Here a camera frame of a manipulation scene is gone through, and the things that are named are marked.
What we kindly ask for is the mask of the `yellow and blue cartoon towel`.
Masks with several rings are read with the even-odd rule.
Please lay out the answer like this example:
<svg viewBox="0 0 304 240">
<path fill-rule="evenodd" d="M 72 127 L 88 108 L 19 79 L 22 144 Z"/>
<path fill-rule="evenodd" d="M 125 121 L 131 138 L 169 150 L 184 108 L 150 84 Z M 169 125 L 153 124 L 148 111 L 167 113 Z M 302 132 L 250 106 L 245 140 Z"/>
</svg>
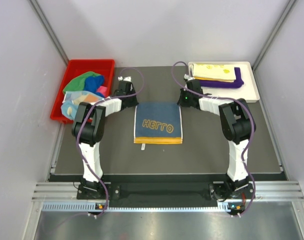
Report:
<svg viewBox="0 0 304 240">
<path fill-rule="evenodd" d="M 143 102 L 137 105 L 133 142 L 152 145 L 182 144 L 181 107 L 174 102 Z"/>
</svg>

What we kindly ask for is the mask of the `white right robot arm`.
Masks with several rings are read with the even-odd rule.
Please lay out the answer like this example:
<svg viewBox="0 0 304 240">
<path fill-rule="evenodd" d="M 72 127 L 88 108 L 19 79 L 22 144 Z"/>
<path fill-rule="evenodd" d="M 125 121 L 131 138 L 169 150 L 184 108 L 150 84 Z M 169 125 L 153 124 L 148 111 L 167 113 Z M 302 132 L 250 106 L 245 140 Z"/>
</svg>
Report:
<svg viewBox="0 0 304 240">
<path fill-rule="evenodd" d="M 222 133 L 228 141 L 229 165 L 223 189 L 217 187 L 214 192 L 222 199 L 237 198 L 249 185 L 249 171 L 246 168 L 248 148 L 256 130 L 246 101 L 243 98 L 204 95 L 200 81 L 190 77 L 180 89 L 177 103 L 181 107 L 193 107 L 219 116 Z"/>
</svg>

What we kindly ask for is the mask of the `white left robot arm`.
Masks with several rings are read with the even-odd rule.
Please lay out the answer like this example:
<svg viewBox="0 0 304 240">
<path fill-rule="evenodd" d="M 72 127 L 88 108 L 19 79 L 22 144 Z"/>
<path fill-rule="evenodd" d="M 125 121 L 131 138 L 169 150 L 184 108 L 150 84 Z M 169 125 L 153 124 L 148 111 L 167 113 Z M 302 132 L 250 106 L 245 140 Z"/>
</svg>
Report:
<svg viewBox="0 0 304 240">
<path fill-rule="evenodd" d="M 71 133 L 83 162 L 83 176 L 77 190 L 78 200 L 99 200 L 109 195 L 102 181 L 100 142 L 104 135 L 106 117 L 126 108 L 137 106 L 131 77 L 119 77 L 118 88 L 112 96 L 98 102 L 81 102 L 77 108 Z"/>
</svg>

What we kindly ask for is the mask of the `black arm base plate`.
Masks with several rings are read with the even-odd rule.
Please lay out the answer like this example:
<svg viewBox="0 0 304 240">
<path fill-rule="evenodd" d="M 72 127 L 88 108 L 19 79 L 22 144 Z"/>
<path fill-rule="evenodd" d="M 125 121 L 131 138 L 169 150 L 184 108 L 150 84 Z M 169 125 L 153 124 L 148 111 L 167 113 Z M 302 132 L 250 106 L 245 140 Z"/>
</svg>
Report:
<svg viewBox="0 0 304 240">
<path fill-rule="evenodd" d="M 110 207 L 214 207 L 223 200 L 250 200 L 253 185 L 220 198 L 214 190 L 224 188 L 224 182 L 111 182 L 105 184 L 108 196 L 93 201 L 108 200 Z"/>
</svg>

